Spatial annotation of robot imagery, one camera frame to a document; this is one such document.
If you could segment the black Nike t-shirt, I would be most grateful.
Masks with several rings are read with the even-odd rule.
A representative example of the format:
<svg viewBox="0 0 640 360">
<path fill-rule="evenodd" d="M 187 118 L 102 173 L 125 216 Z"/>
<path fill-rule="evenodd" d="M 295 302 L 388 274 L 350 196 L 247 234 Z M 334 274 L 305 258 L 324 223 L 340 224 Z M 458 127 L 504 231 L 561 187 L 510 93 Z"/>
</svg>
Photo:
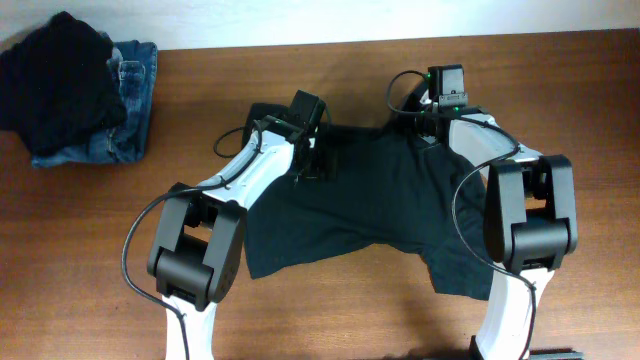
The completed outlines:
<svg viewBox="0 0 640 360">
<path fill-rule="evenodd" d="M 450 201 L 472 168 L 463 157 L 409 130 L 333 126 L 338 151 L 334 181 L 275 180 L 248 212 L 245 252 L 258 279 L 372 244 L 418 254 L 439 294 L 487 300 L 492 273 L 465 250 Z M 485 186 L 462 192 L 462 232 L 481 250 Z"/>
</svg>

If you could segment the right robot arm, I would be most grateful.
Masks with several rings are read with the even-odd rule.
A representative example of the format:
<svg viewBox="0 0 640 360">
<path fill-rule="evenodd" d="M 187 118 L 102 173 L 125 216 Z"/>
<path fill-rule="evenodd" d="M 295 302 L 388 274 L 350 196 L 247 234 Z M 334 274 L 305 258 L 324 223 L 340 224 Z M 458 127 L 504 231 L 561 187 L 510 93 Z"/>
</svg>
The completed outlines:
<svg viewBox="0 0 640 360">
<path fill-rule="evenodd" d="M 573 169 L 564 155 L 545 156 L 521 144 L 486 110 L 471 107 L 462 90 L 415 88 L 396 109 L 400 121 L 469 161 L 450 201 L 465 250 L 493 279 L 484 320 L 471 337 L 468 359 L 579 359 L 575 351 L 531 349 L 542 294 L 563 259 L 574 252 L 577 219 Z M 462 232 L 462 192 L 487 180 L 484 245 Z"/>
</svg>

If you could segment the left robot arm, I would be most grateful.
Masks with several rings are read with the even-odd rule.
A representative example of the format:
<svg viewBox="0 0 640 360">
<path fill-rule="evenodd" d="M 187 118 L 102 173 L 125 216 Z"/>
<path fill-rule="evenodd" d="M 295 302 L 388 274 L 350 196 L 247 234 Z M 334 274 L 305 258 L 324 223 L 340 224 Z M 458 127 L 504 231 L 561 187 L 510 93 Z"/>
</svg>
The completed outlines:
<svg viewBox="0 0 640 360">
<path fill-rule="evenodd" d="M 311 171 L 329 128 L 267 115 L 216 175 L 164 195 L 147 272 L 167 314 L 166 358 L 212 358 L 216 309 L 237 275 L 249 209 L 278 178 Z"/>
</svg>

